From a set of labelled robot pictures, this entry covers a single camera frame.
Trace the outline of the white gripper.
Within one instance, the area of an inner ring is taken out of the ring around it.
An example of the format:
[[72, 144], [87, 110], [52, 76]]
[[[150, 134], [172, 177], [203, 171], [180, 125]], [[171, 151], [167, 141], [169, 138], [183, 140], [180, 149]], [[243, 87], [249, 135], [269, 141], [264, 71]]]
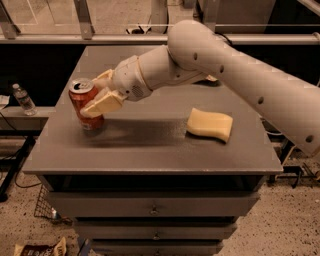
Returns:
[[[129, 101], [139, 101], [152, 94], [143, 79], [139, 57], [136, 55], [120, 62], [114, 73], [112, 69], [108, 69], [92, 82], [98, 90], [103, 90], [80, 110], [80, 114], [86, 118], [116, 111], [122, 107], [126, 98]], [[104, 89], [112, 88], [113, 84], [118, 91]]]

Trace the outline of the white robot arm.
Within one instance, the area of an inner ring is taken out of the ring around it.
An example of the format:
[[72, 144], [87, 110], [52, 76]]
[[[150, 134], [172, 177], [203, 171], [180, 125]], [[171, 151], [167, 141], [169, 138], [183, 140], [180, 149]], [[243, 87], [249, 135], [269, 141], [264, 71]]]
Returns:
[[320, 154], [320, 88], [239, 52], [205, 25], [184, 20], [165, 45], [132, 56], [94, 79], [98, 94], [80, 113], [88, 118], [139, 101], [163, 86], [220, 80], [311, 157]]

